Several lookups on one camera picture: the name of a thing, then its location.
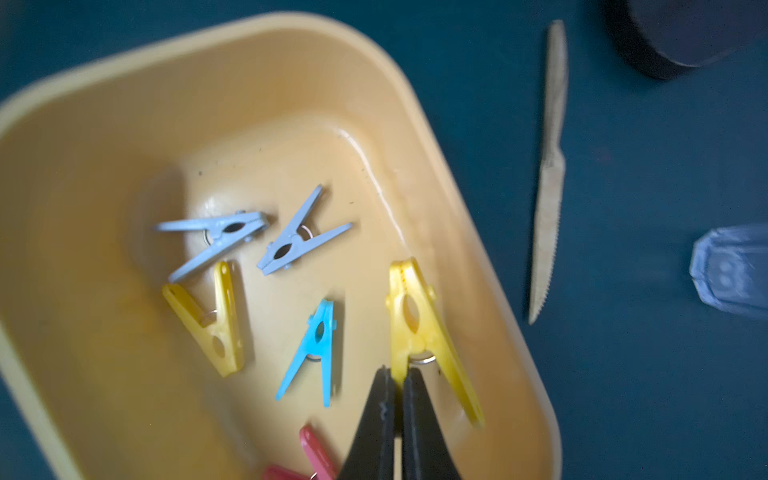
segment pink clothespin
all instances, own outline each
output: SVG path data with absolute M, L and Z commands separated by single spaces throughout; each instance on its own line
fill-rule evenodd
M 323 449 L 320 440 L 317 439 L 317 435 L 315 435 L 312 427 L 304 425 L 299 430 L 299 440 L 301 441 L 301 448 L 304 449 L 306 457 L 315 469 L 317 480 L 336 480 L 336 468 Z
M 270 465 L 264 472 L 262 480 L 336 480 L 336 467 L 333 466 L 312 427 L 303 426 L 299 430 L 299 440 L 312 468 L 315 469 L 315 474 L 308 478 L 287 468 Z

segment knife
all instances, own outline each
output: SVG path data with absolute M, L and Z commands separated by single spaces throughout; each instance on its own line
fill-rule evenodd
M 536 321 L 547 299 L 552 278 L 554 254 L 558 245 L 560 202 L 563 198 L 565 157 L 560 150 L 560 135 L 568 93 L 568 48 L 562 20 L 549 25 L 547 75 L 544 92 L 544 131 L 541 141 L 541 166 L 533 229 L 531 296 L 528 323 Z

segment teal table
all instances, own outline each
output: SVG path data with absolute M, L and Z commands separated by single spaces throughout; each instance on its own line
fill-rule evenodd
M 703 305 L 687 275 L 711 227 L 768 220 L 768 41 L 659 83 L 619 59 L 596 2 L 8 0 L 0 98 L 95 58 L 286 9 L 358 28 L 413 83 L 558 415 L 565 478 L 768 478 L 768 322 Z M 571 60 L 568 175 L 550 296 L 528 326 L 555 18 Z M 50 478 L 5 391 L 0 478 Z

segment yellow plastic basin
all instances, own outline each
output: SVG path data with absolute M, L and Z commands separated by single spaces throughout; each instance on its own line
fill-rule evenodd
M 559 478 L 552 407 L 461 195 L 407 80 L 360 33 L 264 15 L 65 72 L 0 109 L 0 158 L 0 367 L 60 478 L 309 474 L 307 422 L 341 465 L 389 363 L 389 264 L 410 256 L 485 410 L 472 428 L 423 367 L 459 471 Z M 313 230 L 354 228 L 265 277 L 266 244 L 318 184 Z M 236 210 L 273 224 L 227 256 L 246 362 L 222 379 L 161 295 L 203 235 L 151 228 Z M 184 287 L 213 309 L 211 268 Z M 323 298 L 331 407 L 312 363 L 276 402 Z

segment light blue clothespin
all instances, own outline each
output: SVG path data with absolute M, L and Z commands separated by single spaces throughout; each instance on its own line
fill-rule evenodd
M 301 228 L 306 216 L 310 214 L 312 207 L 315 206 L 315 202 L 317 202 L 317 199 L 322 192 L 323 186 L 318 185 L 310 197 L 306 199 L 304 205 L 301 206 L 299 211 L 296 212 L 296 215 L 293 216 L 285 229 L 280 233 L 280 236 L 277 237 L 274 242 L 266 246 L 266 253 L 261 257 L 261 260 L 257 265 L 261 271 L 264 272 L 264 275 L 269 275 L 281 268 L 288 268 L 295 259 L 352 228 L 352 224 L 347 223 L 341 227 L 334 228 L 330 232 L 325 232 L 316 237 L 312 237 L 309 240 L 304 240 L 301 235 L 299 235 L 299 228 Z
M 275 400 L 283 398 L 283 394 L 288 390 L 288 385 L 293 381 L 293 377 L 296 376 L 296 372 L 304 363 L 304 359 L 310 356 L 309 360 L 319 361 L 323 369 L 323 405 L 327 408 L 331 406 L 331 369 L 333 368 L 331 352 L 333 350 L 333 330 L 336 329 L 336 321 L 333 319 L 333 302 L 322 300 L 317 311 L 310 316 L 307 323 L 309 328 L 306 329 L 301 345 L 299 345 L 299 349 L 283 377 L 283 383 L 277 390 Z M 323 326 L 322 332 L 318 330 L 320 325 Z
M 267 223 L 264 215 L 259 212 L 246 214 L 245 210 L 226 217 L 158 223 L 154 226 L 154 229 L 158 232 L 207 230 L 212 241 L 210 247 L 173 272 L 168 277 L 168 282 L 179 283 L 190 273 L 214 262 L 242 242 L 250 242 L 253 240 L 253 235 L 256 232 L 268 226 L 269 223 Z

